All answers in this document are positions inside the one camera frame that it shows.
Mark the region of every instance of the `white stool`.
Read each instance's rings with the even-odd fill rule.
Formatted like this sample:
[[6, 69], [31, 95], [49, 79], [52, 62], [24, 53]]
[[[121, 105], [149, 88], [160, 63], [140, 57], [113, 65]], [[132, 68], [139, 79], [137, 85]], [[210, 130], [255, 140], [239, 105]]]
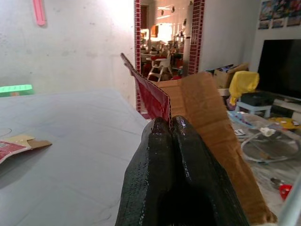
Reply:
[[268, 106], [252, 106], [252, 105], [248, 105], [246, 103], [237, 101], [235, 111], [239, 112], [239, 108], [240, 107], [247, 109], [250, 114], [255, 114], [255, 112], [265, 111], [264, 117], [265, 118], [269, 118], [269, 116], [271, 114], [272, 105], [268, 105]]

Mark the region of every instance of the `white table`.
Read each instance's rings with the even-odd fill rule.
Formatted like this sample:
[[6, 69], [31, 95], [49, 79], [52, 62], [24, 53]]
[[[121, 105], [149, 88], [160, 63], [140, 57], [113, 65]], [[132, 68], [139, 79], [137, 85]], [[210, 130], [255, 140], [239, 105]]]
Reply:
[[0, 98], [0, 136], [53, 143], [0, 165], [0, 226], [113, 226], [146, 124], [112, 89]]

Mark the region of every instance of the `white wall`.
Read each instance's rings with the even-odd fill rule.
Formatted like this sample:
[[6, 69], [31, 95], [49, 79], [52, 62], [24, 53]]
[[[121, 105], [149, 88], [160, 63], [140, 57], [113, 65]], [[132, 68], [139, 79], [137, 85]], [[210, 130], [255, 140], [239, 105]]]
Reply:
[[286, 22], [282, 28], [269, 28], [268, 30], [258, 30], [257, 28], [258, 26], [256, 27], [252, 60], [250, 65], [250, 70], [252, 71], [258, 71], [264, 40], [301, 39], [301, 26], [286, 27]]
[[199, 70], [251, 60], [258, 0], [208, 0]]
[[120, 53], [134, 63], [133, 0], [44, 0], [47, 26], [32, 0], [2, 0], [0, 86], [29, 83], [36, 93], [116, 87], [135, 103]]

